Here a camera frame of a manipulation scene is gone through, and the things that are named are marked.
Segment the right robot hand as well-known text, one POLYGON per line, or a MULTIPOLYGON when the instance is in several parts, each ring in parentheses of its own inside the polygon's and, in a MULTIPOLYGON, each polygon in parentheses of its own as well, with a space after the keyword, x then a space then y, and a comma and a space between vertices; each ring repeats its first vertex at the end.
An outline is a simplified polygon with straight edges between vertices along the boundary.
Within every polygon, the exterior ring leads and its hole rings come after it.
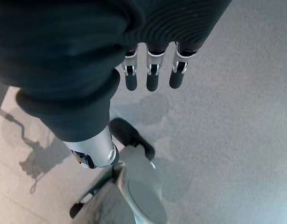
POLYGON ((19 106, 39 118, 87 168, 116 164, 110 100, 123 66, 137 87, 137 46, 147 48, 147 89, 176 43, 170 87, 229 6, 228 0, 0 0, 0 81, 19 88, 19 106))

